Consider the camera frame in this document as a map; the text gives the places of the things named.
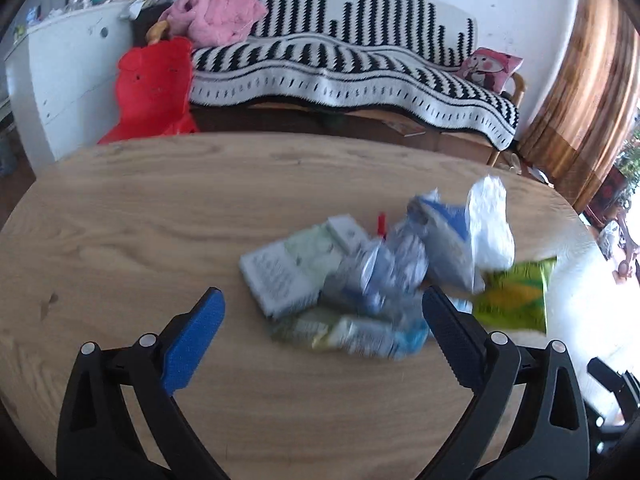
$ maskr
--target floor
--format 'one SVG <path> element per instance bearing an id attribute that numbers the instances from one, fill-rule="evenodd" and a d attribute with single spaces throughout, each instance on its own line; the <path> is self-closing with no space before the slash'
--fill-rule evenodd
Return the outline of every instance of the floor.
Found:
<path id="1" fill-rule="evenodd" d="M 36 180 L 24 153 L 18 156 L 18 168 L 9 176 L 0 177 L 0 228 Z"/>

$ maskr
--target red plush toy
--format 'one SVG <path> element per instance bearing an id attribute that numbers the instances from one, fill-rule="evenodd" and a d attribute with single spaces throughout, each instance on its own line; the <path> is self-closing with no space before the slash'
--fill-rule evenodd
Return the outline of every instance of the red plush toy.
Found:
<path id="1" fill-rule="evenodd" d="M 98 144 L 198 132 L 189 112 L 193 78 L 186 38 L 132 48 L 118 63 L 120 122 Z"/>

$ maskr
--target trash pile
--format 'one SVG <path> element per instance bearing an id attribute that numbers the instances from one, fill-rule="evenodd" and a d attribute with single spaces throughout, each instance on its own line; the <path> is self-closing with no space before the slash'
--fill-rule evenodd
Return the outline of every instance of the trash pile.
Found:
<path id="1" fill-rule="evenodd" d="M 427 276 L 472 295 L 451 298 L 492 326 L 546 332 L 544 292 L 555 259 L 514 263 L 506 190 L 494 176 L 465 205 L 437 190 L 410 200 L 386 236 L 371 238 L 351 216 L 295 233 L 240 258 L 240 269 L 272 337 L 313 350 L 401 359 L 429 327 L 419 287 Z"/>

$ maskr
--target blue gripper pad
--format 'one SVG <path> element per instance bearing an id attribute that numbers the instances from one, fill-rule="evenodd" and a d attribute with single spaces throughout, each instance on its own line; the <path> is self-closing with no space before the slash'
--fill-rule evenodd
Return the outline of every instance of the blue gripper pad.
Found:
<path id="1" fill-rule="evenodd" d="M 209 295 L 198 303 L 200 307 L 164 354 L 162 386 L 169 396 L 189 384 L 204 352 L 225 319 L 225 298 L 216 288 L 210 289 Z"/>

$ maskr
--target black and white striped blanket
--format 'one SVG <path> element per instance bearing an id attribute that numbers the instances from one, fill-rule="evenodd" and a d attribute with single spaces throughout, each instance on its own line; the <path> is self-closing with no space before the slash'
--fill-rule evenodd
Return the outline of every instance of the black and white striped blanket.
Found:
<path id="1" fill-rule="evenodd" d="M 511 143 L 515 106 L 453 75 L 475 49 L 476 24 L 463 11 L 435 0 L 262 1 L 270 13 L 248 41 L 194 51 L 192 102 L 383 107 L 481 132 L 499 150 Z"/>

